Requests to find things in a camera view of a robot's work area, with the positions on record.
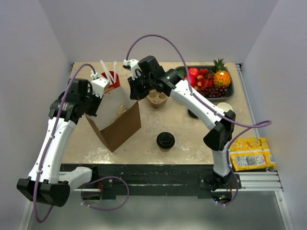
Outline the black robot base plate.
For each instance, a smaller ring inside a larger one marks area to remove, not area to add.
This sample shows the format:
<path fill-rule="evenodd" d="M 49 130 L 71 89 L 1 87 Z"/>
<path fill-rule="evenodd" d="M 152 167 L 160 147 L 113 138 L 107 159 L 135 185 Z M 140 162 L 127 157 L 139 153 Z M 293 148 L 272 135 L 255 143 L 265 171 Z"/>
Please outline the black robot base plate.
<path fill-rule="evenodd" d="M 231 188 L 240 189 L 238 174 L 221 178 L 211 164 L 89 164 L 94 171 L 91 184 L 78 186 L 98 192 L 102 199 L 116 196 L 196 196 L 208 198 Z"/>

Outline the brown paper bag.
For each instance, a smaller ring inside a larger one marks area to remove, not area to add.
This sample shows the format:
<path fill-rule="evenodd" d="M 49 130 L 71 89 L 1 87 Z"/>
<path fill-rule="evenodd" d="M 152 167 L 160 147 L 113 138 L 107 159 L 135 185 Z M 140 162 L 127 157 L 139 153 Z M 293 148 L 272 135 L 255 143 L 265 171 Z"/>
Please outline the brown paper bag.
<path fill-rule="evenodd" d="M 117 111 L 125 105 L 127 111 L 117 117 Z M 99 140 L 114 152 L 141 128 L 139 103 L 131 100 L 129 93 L 119 87 L 106 92 L 97 111 L 97 116 L 86 116 Z"/>

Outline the single pulp cup carrier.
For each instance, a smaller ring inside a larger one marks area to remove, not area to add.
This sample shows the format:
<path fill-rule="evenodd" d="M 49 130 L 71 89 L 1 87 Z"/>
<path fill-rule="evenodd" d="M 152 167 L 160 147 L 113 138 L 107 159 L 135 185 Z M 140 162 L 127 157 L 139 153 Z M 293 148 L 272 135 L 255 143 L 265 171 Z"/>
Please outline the single pulp cup carrier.
<path fill-rule="evenodd" d="M 117 117 L 121 117 L 127 111 L 125 105 L 122 105 L 117 111 Z"/>

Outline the black coffee cup lid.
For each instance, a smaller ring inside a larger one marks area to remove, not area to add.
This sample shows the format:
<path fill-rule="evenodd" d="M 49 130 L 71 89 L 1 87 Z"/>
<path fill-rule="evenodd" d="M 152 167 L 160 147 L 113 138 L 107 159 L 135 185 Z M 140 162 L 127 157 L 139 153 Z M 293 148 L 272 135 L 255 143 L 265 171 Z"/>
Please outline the black coffee cup lid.
<path fill-rule="evenodd" d="M 175 137 L 169 132 L 162 132 L 156 138 L 158 146 L 174 146 Z"/>

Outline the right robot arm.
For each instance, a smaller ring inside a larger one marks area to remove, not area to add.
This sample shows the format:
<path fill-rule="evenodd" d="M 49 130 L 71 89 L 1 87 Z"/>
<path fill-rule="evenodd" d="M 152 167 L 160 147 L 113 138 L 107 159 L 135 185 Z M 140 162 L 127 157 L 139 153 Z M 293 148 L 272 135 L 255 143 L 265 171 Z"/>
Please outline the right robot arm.
<path fill-rule="evenodd" d="M 230 159 L 226 153 L 232 139 L 236 115 L 225 112 L 202 97 L 195 89 L 189 88 L 189 82 L 177 70 L 165 71 L 155 57 L 147 56 L 140 61 L 124 60 L 123 67 L 131 72 L 128 78 L 130 98 L 142 100 L 149 92 L 156 90 L 186 106 L 199 118 L 209 132 L 203 138 L 213 153 L 212 190 L 225 188 L 230 184 Z"/>

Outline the brown paper coffee cup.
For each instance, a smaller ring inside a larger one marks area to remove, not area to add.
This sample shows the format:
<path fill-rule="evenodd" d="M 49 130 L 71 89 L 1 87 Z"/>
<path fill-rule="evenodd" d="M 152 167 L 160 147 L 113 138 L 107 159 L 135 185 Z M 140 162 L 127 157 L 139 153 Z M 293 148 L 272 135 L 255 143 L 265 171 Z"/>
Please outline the brown paper coffee cup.
<path fill-rule="evenodd" d="M 162 152 L 168 152 L 170 149 L 172 149 L 172 146 L 159 146 L 159 149 Z"/>

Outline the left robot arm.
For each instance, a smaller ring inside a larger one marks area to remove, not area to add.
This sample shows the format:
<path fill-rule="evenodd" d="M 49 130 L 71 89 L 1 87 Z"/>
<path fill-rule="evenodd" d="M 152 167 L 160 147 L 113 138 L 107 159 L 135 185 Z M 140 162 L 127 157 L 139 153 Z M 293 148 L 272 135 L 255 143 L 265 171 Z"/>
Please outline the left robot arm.
<path fill-rule="evenodd" d="M 57 207 L 63 206 L 70 192 L 81 185 L 94 188 L 99 184 L 95 166 L 81 165 L 65 175 L 59 172 L 79 119 L 84 114 L 96 116 L 109 81 L 103 77 L 92 81 L 74 79 L 69 85 L 68 93 L 62 93 L 50 106 L 47 133 L 36 163 L 16 185 L 28 200 Z"/>

